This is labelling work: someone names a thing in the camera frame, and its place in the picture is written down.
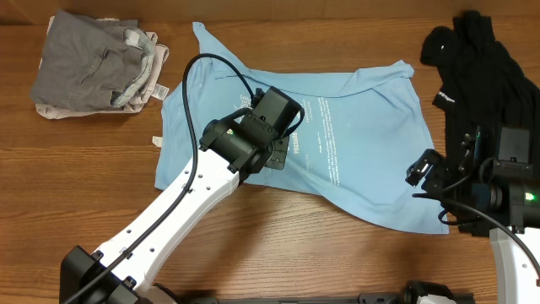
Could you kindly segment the light blue t-shirt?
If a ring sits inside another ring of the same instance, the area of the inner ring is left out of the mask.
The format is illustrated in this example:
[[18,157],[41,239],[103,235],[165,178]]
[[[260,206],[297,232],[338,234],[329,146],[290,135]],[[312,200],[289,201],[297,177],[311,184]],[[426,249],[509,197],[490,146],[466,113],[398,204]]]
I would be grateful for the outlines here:
[[167,188],[192,155],[187,118],[200,133],[246,107],[248,89],[282,90],[305,110],[285,167],[249,183],[326,198],[362,220],[397,231],[445,234],[438,204],[417,199],[406,171],[433,145],[405,62],[352,73],[271,73],[246,67],[202,23],[193,25],[202,58],[162,107],[155,185]]

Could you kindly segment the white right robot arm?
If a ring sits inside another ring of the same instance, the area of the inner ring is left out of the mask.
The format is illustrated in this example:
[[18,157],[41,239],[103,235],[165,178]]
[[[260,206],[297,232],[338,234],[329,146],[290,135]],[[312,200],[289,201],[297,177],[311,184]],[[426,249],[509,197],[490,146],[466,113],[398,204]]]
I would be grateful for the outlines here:
[[436,200],[439,219],[487,237],[494,253],[500,303],[539,301],[539,180],[521,149],[469,149],[459,166],[433,149],[407,170],[418,198]]

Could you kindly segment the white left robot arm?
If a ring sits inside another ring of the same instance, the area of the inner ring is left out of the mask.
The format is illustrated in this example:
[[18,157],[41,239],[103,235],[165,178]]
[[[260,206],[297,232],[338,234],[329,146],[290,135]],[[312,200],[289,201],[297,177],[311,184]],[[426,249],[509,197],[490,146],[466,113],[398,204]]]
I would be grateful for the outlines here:
[[211,121],[184,171],[124,230],[93,253],[76,246],[61,264],[61,303],[173,303],[154,283],[197,222],[263,167],[281,169],[294,127],[246,114]]

